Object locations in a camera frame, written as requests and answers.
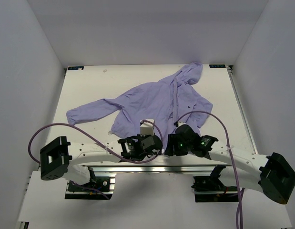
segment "lavender garment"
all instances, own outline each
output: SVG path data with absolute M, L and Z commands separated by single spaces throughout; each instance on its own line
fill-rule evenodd
M 156 83 L 136 86 L 115 99 L 100 99 L 69 110 L 68 122 L 74 125 L 96 121 L 119 110 L 111 132 L 126 138 L 140 133 L 140 120 L 154 119 L 164 138 L 163 147 L 166 148 L 167 135 L 175 130 L 173 123 L 178 117 L 189 111 L 212 110 L 213 105 L 191 86 L 199 81 L 202 68 L 200 63 L 191 63 L 171 76 Z M 192 113 L 181 121 L 199 133 L 207 117 L 207 114 Z

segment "white table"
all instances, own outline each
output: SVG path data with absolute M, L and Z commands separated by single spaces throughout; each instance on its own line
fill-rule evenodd
M 66 123 L 65 113 L 72 108 L 101 98 L 115 98 L 132 87 L 146 82 L 156 82 L 171 75 L 181 66 L 85 66 L 83 70 L 67 71 L 53 122 Z M 201 96 L 213 103 L 212 113 L 222 119 L 226 125 L 231 144 L 253 152 L 227 70 L 210 69 L 205 65 L 200 81 L 193 87 Z M 111 142 L 118 139 L 114 135 L 107 134 L 116 115 L 117 112 L 99 121 L 77 126 L 104 143 Z M 225 140 L 221 125 L 212 117 L 209 117 L 203 125 L 201 134 Z M 92 142 L 71 128 L 56 126 L 51 129 L 47 143 L 61 135 L 67 136 L 68 141 Z M 95 170 L 108 172 L 144 171 L 145 166 L 152 167 L 154 171 L 167 171 L 168 166 L 181 166 L 183 170 L 180 171 L 185 171 L 194 165 L 206 171 L 212 170 L 217 164 L 218 162 L 195 156 L 158 157 L 148 165 L 93 163 L 101 166 Z M 29 221 L 29 229 L 235 227 L 237 204 L 194 203 L 193 193 L 189 188 L 192 184 L 191 176 L 173 175 L 172 177 L 169 174 L 149 176 L 142 173 L 121 174 L 116 181 L 113 194 L 113 197 L 116 196 L 115 199 L 89 201 L 65 200 L 67 181 L 63 179 L 41 181 L 40 174 L 34 172 L 19 221 Z M 144 189 L 140 189 L 142 180 L 149 184 Z M 157 197 L 162 198 L 154 198 L 150 193 L 155 195 L 157 193 Z M 247 226 L 245 228 L 280 229 L 291 226 L 285 207 L 272 202 L 261 193 L 248 190 L 245 193 L 243 206 L 244 225 Z

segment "gray wall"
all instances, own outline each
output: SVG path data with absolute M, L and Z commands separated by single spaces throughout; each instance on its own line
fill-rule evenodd
M 281 153 L 295 169 L 295 1 L 269 1 L 234 76 L 259 153 Z M 295 190 L 287 211 L 295 228 Z
M 28 0 L 64 67 L 233 64 L 267 0 Z
M 0 0 L 0 229 L 15 227 L 29 174 L 27 144 L 51 121 L 63 68 L 26 0 Z M 45 135 L 34 144 L 34 154 Z

